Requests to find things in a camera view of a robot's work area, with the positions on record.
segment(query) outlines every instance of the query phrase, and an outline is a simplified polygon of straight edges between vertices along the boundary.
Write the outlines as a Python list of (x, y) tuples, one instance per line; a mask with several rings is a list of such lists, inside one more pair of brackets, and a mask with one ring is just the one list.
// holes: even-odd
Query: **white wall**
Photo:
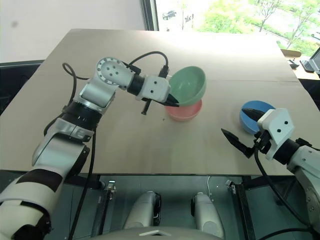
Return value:
[(144, 30), (140, 0), (1, 0), (0, 62), (45, 59), (70, 29)]

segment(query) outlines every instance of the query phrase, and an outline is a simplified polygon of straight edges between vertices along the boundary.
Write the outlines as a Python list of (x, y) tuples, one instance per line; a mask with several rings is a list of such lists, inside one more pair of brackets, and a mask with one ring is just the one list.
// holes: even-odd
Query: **tabletop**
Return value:
[(320, 80), (319, 76), (315, 72), (306, 72), (304, 67), (301, 65), (300, 60), (308, 60), (309, 57), (292, 57), (292, 56), (286, 56), (285, 57), (287, 60), (294, 60), (299, 66), (295, 69), (292, 69), (295, 76), (300, 79), (300, 80)]
[[(63, 62), (78, 76), (91, 77), (103, 57), (129, 62), (149, 51), (168, 56), (170, 75), (187, 66), (204, 70), (202, 109), (191, 121), (175, 122), (162, 105), (152, 102), (144, 116), (144, 102), (119, 89), (97, 128), (94, 173), (260, 175), (255, 161), (230, 145), (220, 130), (251, 146), (253, 137), (239, 121), (241, 106), (250, 100), (287, 108), (296, 126), (292, 139), (320, 145), (320, 112), (276, 43), (262, 35), (73, 29), (0, 117), (0, 169), (31, 168), (44, 127), (71, 94), (72, 78), (62, 69)], [(163, 64), (154, 55), (137, 66), (143, 74), (156, 75)], [(84, 84), (78, 81), (77, 92)], [(270, 175), (290, 174), (275, 160), (261, 155), (261, 161)], [(82, 172), (88, 166), (87, 160)]]

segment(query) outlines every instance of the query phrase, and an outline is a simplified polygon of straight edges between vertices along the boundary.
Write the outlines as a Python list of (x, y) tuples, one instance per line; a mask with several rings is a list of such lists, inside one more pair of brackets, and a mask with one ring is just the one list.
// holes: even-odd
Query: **window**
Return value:
[(320, 0), (158, 0), (160, 31), (262, 32), (305, 56), (320, 46)]

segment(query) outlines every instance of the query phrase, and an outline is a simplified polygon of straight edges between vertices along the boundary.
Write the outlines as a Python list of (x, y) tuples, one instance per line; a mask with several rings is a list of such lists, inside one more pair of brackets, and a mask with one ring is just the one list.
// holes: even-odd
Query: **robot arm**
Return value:
[(0, 194), (0, 239), (43, 239), (51, 230), (52, 215), (62, 184), (77, 175), (89, 154), (84, 144), (115, 98), (117, 88), (136, 96), (176, 106), (169, 82), (133, 72), (122, 61), (106, 57), (80, 94), (63, 108), (32, 156), (32, 169)]
[(248, 158), (255, 148), (264, 153), (268, 160), (275, 159), (292, 172), (306, 194), (310, 225), (320, 233), (320, 151), (307, 141), (290, 139), (294, 130), (288, 110), (270, 109), (266, 113), (245, 108), (243, 111), (257, 121), (259, 133), (255, 135), (254, 147), (246, 147), (232, 133), (222, 129), (223, 134)]

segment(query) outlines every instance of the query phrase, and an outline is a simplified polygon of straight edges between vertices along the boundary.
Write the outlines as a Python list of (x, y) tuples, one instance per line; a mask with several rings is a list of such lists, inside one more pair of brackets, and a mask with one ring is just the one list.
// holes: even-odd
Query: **floor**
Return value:
[[(0, 191), (19, 175), (0, 171)], [(194, 229), (195, 221), (190, 213), (190, 199), (198, 192), (207, 193), (207, 176), (102, 176), (107, 183), (115, 180), (116, 194), (109, 202), (103, 233), (122, 229), (131, 206), (141, 193), (153, 190), (161, 194), (161, 226)], [(237, 214), (232, 193), (225, 182), (240, 183), (240, 177), (212, 176), (209, 180), (211, 198), (217, 208), (225, 230), (226, 240), (242, 240), (241, 219)], [(75, 215), (82, 192), (81, 187), (65, 184), (52, 216), (53, 230), (45, 240), (65, 240)], [(74, 234), (75, 240), (90, 239), (100, 191), (88, 190)], [(284, 228), (302, 227), (284, 206), (277, 205), (276, 197), (268, 187), (246, 192), (256, 238)], [(305, 195), (299, 184), (293, 187), (288, 201), (305, 219)], [(308, 233), (284, 233), (272, 240), (311, 240)]]

